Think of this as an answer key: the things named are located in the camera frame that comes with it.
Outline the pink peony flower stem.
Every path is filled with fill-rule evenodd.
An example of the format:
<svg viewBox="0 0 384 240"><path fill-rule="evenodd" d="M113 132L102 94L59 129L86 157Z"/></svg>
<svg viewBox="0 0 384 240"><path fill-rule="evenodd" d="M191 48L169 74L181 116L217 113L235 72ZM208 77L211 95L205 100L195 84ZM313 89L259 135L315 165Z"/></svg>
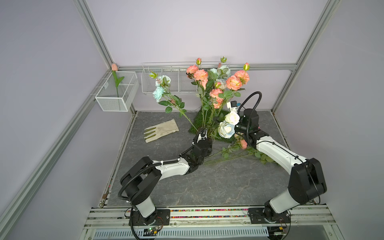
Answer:
<svg viewBox="0 0 384 240"><path fill-rule="evenodd" d="M203 163L203 165L205 166L208 166L208 165L213 165L213 164L218 164L218 163L223 163L223 162L227 162L227 161L232 161L232 160L238 160L238 159L252 159L252 160L257 160L257 161L260 161L262 164L266 164L266 163L275 163L276 161L274 161L271 157L269 157L268 155L260 152L260 151L257 151L257 150L244 150L244 151L240 151L238 153L235 153L235 152L232 152L232 153L229 153L229 152L223 152L221 153L220 152L220 157L217 158L217 159L212 159L211 157L205 161Z"/></svg>

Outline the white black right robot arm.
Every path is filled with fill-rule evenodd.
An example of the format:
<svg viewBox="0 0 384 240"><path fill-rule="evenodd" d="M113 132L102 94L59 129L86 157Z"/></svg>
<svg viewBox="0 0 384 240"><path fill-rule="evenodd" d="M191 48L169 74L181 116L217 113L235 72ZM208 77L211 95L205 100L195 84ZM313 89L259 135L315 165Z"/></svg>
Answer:
<svg viewBox="0 0 384 240"><path fill-rule="evenodd" d="M254 107L243 111L239 123L235 125L235 133L244 137L249 147L266 154L290 175L287 189L264 205L263 218L268 223L275 223L287 217L290 209L320 199L326 193L327 185L321 163L317 159L307 159L290 151L259 128L256 107L262 99L261 92L248 96L239 106L237 114L255 95L258 99Z"/></svg>

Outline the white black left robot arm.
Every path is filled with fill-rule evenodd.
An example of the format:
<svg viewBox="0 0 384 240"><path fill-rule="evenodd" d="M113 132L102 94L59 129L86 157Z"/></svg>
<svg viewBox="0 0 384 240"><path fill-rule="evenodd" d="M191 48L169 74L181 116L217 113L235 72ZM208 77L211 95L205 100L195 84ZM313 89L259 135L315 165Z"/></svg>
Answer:
<svg viewBox="0 0 384 240"><path fill-rule="evenodd" d="M213 140L208 137L208 129L202 128L195 135L192 146L174 160L153 161L149 157L141 158L120 179L118 198L130 203L147 225L152 223L158 214L151 193L158 182L193 173L212 153L212 146Z"/></svg>

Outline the green artificial grass mat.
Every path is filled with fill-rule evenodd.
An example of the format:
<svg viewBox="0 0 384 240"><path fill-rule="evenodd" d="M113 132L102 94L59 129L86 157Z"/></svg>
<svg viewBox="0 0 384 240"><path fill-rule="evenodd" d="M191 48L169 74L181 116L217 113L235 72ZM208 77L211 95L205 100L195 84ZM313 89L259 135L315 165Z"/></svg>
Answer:
<svg viewBox="0 0 384 240"><path fill-rule="evenodd" d="M235 142L235 126L240 122L237 111L200 110L192 121L189 133L197 134L202 128L207 129L208 138L223 143Z"/></svg>

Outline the beige garden glove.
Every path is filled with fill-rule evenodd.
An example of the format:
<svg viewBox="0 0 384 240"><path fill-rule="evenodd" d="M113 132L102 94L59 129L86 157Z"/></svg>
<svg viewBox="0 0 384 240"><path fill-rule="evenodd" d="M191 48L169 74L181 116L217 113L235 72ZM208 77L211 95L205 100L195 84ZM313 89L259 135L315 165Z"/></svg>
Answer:
<svg viewBox="0 0 384 240"><path fill-rule="evenodd" d="M178 131L179 128L177 123L174 119L172 119L170 121L144 129L144 139L146 143L149 143Z"/></svg>

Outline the mixed flower bouquet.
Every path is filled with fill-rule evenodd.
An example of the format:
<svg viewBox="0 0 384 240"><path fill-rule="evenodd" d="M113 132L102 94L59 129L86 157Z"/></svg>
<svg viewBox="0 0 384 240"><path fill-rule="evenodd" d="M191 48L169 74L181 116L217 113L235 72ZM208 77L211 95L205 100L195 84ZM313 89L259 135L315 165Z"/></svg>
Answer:
<svg viewBox="0 0 384 240"><path fill-rule="evenodd" d="M198 58L195 65L187 68L187 76L197 87L201 110L214 112L215 109L219 109L219 112L222 111L227 102L234 97L241 96L240 91L249 82L248 71L251 68L249 63L245 63L242 70L232 74L226 62L227 58L222 57L217 68L205 70L202 68L202 59ZM156 81L153 97L157 103L166 107L166 113L171 113L173 110L179 111L180 116L185 117L192 125L191 119L187 116L185 102L170 90L171 79L168 76L158 76L154 73L151 73L150 77Z"/></svg>

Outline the pink tulip in basket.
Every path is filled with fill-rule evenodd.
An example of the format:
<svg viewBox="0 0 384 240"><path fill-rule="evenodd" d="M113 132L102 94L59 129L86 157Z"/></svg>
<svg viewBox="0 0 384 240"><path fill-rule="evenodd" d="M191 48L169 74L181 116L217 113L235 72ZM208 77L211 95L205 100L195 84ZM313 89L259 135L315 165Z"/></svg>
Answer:
<svg viewBox="0 0 384 240"><path fill-rule="evenodd" d="M119 95L119 85L120 85L120 83L123 81L123 79L125 77L118 77L117 71L119 70L119 68L118 68L118 66L115 63L113 63L111 65L111 70L112 70L112 74L113 74L113 77L114 77L114 80L115 80L115 87L116 87L117 97L119 98L120 97L120 95Z"/></svg>

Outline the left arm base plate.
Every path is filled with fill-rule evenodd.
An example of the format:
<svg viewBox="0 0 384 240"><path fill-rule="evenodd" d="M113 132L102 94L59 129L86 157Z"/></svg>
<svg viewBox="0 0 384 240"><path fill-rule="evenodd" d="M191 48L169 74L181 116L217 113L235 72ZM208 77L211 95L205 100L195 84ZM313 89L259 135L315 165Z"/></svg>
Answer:
<svg viewBox="0 0 384 240"><path fill-rule="evenodd" d="M168 226L171 220L169 209L156 209L151 215L144 218L139 211L133 210L130 223L133 226Z"/></svg>

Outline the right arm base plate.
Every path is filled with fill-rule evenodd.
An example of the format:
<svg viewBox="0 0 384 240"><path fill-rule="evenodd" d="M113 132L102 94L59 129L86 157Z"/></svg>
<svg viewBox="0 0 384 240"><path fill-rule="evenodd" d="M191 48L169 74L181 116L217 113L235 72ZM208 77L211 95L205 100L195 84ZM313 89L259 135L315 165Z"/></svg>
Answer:
<svg viewBox="0 0 384 240"><path fill-rule="evenodd" d="M290 224L291 217L288 211L280 214L274 213L270 208L264 207L249 208L248 216L251 224Z"/></svg>

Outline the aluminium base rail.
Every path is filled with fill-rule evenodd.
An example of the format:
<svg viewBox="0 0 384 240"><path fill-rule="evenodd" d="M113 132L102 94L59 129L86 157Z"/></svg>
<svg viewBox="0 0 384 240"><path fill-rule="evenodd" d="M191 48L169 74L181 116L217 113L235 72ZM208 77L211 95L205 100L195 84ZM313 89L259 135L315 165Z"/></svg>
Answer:
<svg viewBox="0 0 384 240"><path fill-rule="evenodd" d="M260 206L167 207L144 225L129 208L92 209L81 240L344 240L326 205L304 205L269 223Z"/></svg>

